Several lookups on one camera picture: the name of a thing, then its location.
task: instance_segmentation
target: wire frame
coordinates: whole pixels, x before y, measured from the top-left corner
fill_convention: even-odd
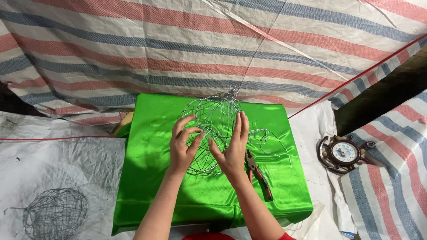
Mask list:
[[[88,201],[72,188],[56,188],[44,191],[23,210],[22,222],[29,238],[65,240],[82,225]]]
[[[207,176],[222,173],[221,168],[209,151],[208,139],[212,138],[221,151],[224,151],[229,145],[236,114],[241,111],[240,103],[235,98],[236,94],[235,89],[231,89],[228,93],[204,97],[186,105],[181,116],[186,117],[195,114],[196,118],[184,128],[198,127],[205,133],[194,161],[187,171],[188,173]],[[191,135],[187,145],[190,145],[196,136]]]

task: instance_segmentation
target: green fabric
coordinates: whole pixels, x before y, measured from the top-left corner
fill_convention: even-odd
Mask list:
[[[135,230],[169,166],[171,129],[181,111],[193,98],[160,94],[140,94],[129,134],[120,178],[112,235]],[[255,161],[267,179],[274,201],[269,202],[254,177],[253,186],[281,224],[297,223],[313,211],[304,173],[282,105],[241,103],[251,125],[272,131],[285,145],[291,161],[272,135],[262,146],[248,144]],[[236,193],[224,174],[186,174],[179,189],[172,225],[211,223],[218,228],[244,226]]]

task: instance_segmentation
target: ship wheel clock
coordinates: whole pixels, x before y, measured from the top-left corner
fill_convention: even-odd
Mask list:
[[[366,161],[364,159],[365,151],[377,146],[373,141],[358,146],[351,141],[353,138],[351,135],[347,139],[333,136],[326,144],[329,138],[326,136],[319,142],[317,158],[326,169],[338,174],[346,174],[355,169],[359,160]]]

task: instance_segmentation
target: finger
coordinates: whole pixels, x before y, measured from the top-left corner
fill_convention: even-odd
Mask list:
[[[217,162],[224,162],[224,154],[221,152],[221,150],[216,145],[215,141],[211,138],[208,139],[209,143],[209,151],[211,152],[212,156],[215,158]]]
[[[242,120],[240,113],[236,114],[236,124],[234,125],[234,131],[231,135],[231,142],[240,141],[240,131],[242,131]]]
[[[202,130],[197,128],[197,127],[192,127],[192,128],[187,128],[187,129],[182,130],[182,133],[178,138],[178,142],[181,143],[182,145],[185,145],[188,138],[190,137],[190,134],[195,133],[195,132],[202,132]]]
[[[174,125],[172,128],[172,138],[178,138],[179,137],[179,133],[182,131],[182,129],[184,128],[184,126],[189,123],[191,120],[193,120],[196,117],[195,114],[191,114],[185,118],[180,118]]]
[[[201,134],[197,135],[191,142],[190,147],[188,148],[187,152],[190,154],[193,158],[196,155],[197,149],[199,149],[200,143],[203,140],[203,137],[205,136],[205,133],[202,132]]]
[[[242,132],[240,134],[240,140],[242,143],[248,142],[248,134],[249,134],[249,120],[248,116],[246,116],[245,112],[240,113],[240,118],[242,119]]]

